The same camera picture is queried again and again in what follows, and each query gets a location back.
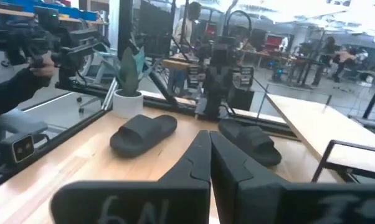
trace white pot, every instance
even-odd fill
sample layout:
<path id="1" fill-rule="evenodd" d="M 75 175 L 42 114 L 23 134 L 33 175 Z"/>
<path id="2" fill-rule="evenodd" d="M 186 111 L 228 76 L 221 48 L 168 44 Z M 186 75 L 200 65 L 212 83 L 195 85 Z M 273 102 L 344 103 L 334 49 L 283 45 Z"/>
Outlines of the white pot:
<path id="1" fill-rule="evenodd" d="M 133 118 L 138 114 L 143 114 L 143 95 L 137 92 L 138 96 L 127 97 L 120 95 L 121 90 L 117 90 L 113 95 L 113 111 L 121 118 Z"/>

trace blue bin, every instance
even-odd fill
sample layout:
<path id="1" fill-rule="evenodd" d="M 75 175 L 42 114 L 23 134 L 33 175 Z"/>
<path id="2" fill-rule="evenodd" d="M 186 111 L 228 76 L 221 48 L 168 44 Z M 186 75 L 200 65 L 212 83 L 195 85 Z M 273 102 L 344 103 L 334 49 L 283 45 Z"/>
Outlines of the blue bin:
<path id="1" fill-rule="evenodd" d="M 82 13 L 82 19 L 84 19 L 86 21 L 96 21 L 97 20 L 96 12 L 81 11 L 81 13 Z"/>
<path id="2" fill-rule="evenodd" d="M 74 19 L 81 18 L 81 12 L 77 8 L 59 7 L 59 13 L 69 15 L 70 18 L 74 18 Z"/>
<path id="3" fill-rule="evenodd" d="M 50 9 L 57 9 L 59 14 L 68 15 L 70 18 L 79 19 L 81 18 L 80 10 L 77 8 L 63 7 L 55 4 L 42 3 L 40 6 L 47 7 Z"/>
<path id="4" fill-rule="evenodd" d="M 35 0 L 6 0 L 6 2 L 23 6 L 24 12 L 34 12 L 34 5 L 38 3 Z"/>

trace red object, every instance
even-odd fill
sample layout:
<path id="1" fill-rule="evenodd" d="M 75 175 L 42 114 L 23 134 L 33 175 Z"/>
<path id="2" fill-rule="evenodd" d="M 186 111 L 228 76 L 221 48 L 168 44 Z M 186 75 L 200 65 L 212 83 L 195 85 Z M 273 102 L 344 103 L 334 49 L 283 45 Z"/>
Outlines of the red object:
<path id="1" fill-rule="evenodd" d="M 210 35 L 215 35 L 217 30 L 217 26 L 213 24 L 209 24 L 206 29 L 206 33 Z"/>
<path id="2" fill-rule="evenodd" d="M 266 50 L 275 50 L 278 49 L 280 44 L 282 44 L 283 37 L 268 35 L 267 40 L 265 41 Z"/>
<path id="3" fill-rule="evenodd" d="M 71 7 L 71 1 L 70 0 L 59 0 L 60 3 L 67 7 Z"/>

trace potted plant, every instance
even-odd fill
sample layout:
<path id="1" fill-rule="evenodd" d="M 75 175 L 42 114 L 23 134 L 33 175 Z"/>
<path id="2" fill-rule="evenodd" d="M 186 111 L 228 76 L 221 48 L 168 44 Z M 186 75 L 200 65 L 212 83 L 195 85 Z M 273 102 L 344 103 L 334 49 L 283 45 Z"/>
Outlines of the potted plant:
<path id="1" fill-rule="evenodd" d="M 102 57 L 103 64 L 115 72 L 115 78 L 120 86 L 113 95 L 113 111 L 121 118 L 132 118 L 143 113 L 143 95 L 138 91 L 139 82 L 144 78 L 142 72 L 145 63 L 144 48 L 133 55 L 130 48 L 125 49 L 121 62 L 116 55 L 97 52 Z"/>

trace wooden board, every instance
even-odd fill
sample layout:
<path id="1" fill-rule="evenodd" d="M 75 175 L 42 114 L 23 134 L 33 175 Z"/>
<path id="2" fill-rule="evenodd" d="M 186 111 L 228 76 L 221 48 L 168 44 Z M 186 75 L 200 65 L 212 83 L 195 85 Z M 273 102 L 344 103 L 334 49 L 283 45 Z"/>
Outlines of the wooden board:
<path id="1" fill-rule="evenodd" d="M 7 9 L 0 9 L 0 14 L 7 14 L 7 15 L 13 15 L 13 16 L 24 16 L 24 17 L 33 17 L 34 13 L 31 12 L 19 12 L 19 11 L 13 11 L 13 10 L 7 10 Z M 73 19 L 73 18 L 59 18 L 61 21 L 69 21 L 69 22 L 81 22 L 79 19 Z M 107 25 L 106 22 L 102 21 L 87 21 L 89 24 L 99 24 L 99 25 Z"/>
<path id="2" fill-rule="evenodd" d="M 330 106 L 267 94 L 289 127 L 320 160 L 330 140 L 375 147 L 375 134 Z M 328 161 L 375 172 L 375 152 L 335 146 Z"/>
<path id="3" fill-rule="evenodd" d="M 53 223 L 49 204 L 61 186 L 76 180 L 158 180 L 183 155 L 201 129 L 216 130 L 217 124 L 190 116 L 145 108 L 145 115 L 170 114 L 178 119 L 175 133 L 148 151 L 130 160 L 115 157 L 110 136 L 126 122 L 109 112 L 61 144 L 57 149 L 0 186 L 0 223 Z M 299 142 L 273 138 L 282 153 L 282 163 L 273 169 L 278 175 L 308 182 L 317 161 Z M 327 174 L 322 181 L 335 182 Z M 212 223 L 217 223 L 215 200 L 211 200 Z"/>
<path id="4" fill-rule="evenodd" d="M 164 96 L 160 93 L 152 93 L 152 92 L 144 91 L 144 90 L 141 90 L 140 92 L 145 96 L 151 96 L 151 97 L 155 97 L 155 98 L 159 98 L 159 99 L 165 99 Z M 196 105 L 196 102 L 194 100 L 188 100 L 188 99 L 179 98 L 179 97 L 175 97 L 175 99 L 179 103 L 184 103 L 184 104 L 188 104 L 188 105 Z M 244 111 L 244 110 L 238 110 L 238 109 L 234 109 L 234 111 L 236 112 L 236 114 L 243 115 L 243 116 L 251 116 L 253 118 L 258 117 L 260 119 L 266 119 L 266 120 L 278 122 L 278 123 L 281 123 L 281 124 L 286 123 L 283 118 L 279 118 L 279 117 L 276 117 L 276 116 L 270 116 L 270 115 L 266 115 L 266 114 L 259 114 L 259 116 L 258 116 L 258 113 L 256 113 L 256 112 Z"/>
<path id="5" fill-rule="evenodd" d="M 172 68 L 172 69 L 178 69 L 178 70 L 187 69 L 188 66 L 191 65 L 191 63 L 188 63 L 188 62 L 180 62 L 180 61 L 172 60 L 172 59 L 165 59 L 161 63 L 166 68 Z"/>

